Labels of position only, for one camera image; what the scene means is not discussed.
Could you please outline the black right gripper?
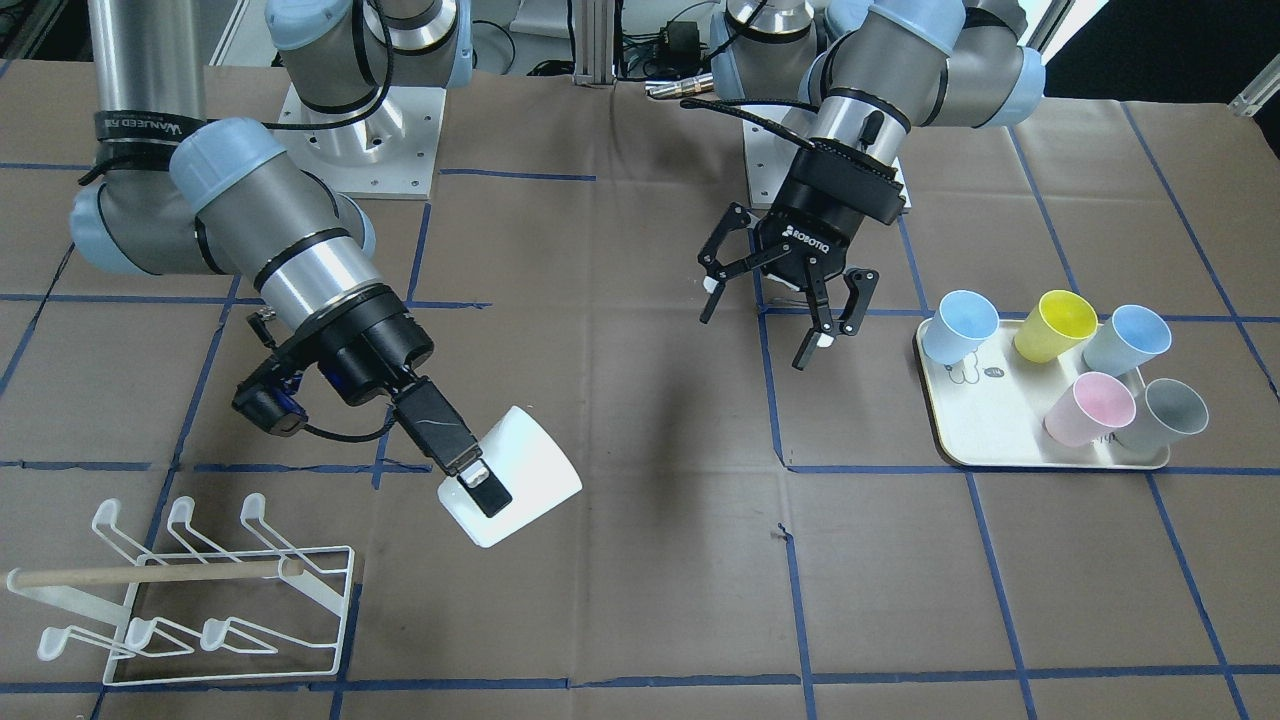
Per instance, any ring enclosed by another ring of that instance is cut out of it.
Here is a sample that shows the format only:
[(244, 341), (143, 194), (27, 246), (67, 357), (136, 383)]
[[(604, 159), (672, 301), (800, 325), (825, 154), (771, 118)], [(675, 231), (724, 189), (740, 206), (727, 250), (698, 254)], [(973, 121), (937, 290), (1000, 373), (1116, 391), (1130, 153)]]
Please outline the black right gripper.
[(483, 516), (494, 518), (513, 502), (512, 493), (439, 388), (429, 378), (413, 382), (433, 350), (396, 291), (370, 284), (305, 320), (273, 355), (285, 374), (316, 364), (349, 406), (403, 388), (392, 401), (396, 421), (447, 475), (458, 474)]

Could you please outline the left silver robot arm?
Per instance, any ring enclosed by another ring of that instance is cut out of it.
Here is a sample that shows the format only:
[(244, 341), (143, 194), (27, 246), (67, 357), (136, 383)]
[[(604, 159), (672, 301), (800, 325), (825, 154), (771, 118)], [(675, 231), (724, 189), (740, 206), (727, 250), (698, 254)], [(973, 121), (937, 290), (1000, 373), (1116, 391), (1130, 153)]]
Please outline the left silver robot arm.
[(890, 225), (902, 214), (893, 160), (908, 135), (929, 126), (1009, 127), (1044, 96), (1041, 54), (1021, 44), (1015, 1), (852, 1), (847, 28), (803, 77), (791, 108), (805, 129), (751, 113), (750, 97), (687, 97), (751, 123), (795, 146), (769, 210), (731, 204), (698, 254), (713, 316), (727, 284), (746, 274), (803, 292), (812, 319), (794, 359), (804, 369), (819, 347), (859, 332), (879, 282), (849, 264), (865, 219)]

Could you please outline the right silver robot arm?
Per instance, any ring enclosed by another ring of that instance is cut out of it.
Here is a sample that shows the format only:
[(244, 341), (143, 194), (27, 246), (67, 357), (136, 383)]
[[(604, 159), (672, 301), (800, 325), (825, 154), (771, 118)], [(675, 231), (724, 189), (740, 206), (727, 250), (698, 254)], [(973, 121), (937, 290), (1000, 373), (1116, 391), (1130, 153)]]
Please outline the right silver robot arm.
[(101, 108), (70, 234), (115, 273), (241, 275), (289, 331), (233, 407), (260, 430), (323, 436), (296, 400), (317, 366), (351, 406), (385, 395), (401, 425), (485, 518), (515, 505), (497, 468), (417, 368), (434, 346), (372, 264), (375, 234), (349, 197), (298, 168), (262, 123), (210, 120), (191, 1), (91, 1)]

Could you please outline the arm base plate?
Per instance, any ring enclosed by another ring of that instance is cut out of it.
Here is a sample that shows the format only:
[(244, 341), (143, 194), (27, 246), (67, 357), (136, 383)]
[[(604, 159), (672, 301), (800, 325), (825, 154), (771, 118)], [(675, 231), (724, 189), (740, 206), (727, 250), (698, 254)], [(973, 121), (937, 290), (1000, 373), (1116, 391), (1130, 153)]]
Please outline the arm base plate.
[(337, 129), (275, 129), (301, 169), (353, 199), (430, 199), (443, 88), (394, 87), (378, 113)]
[[(815, 111), (787, 106), (758, 106), (749, 111), (778, 122), (801, 136), (809, 136)], [(797, 147), (749, 120), (742, 123), (744, 159), (748, 178), (748, 205), (767, 211), (780, 191)]]

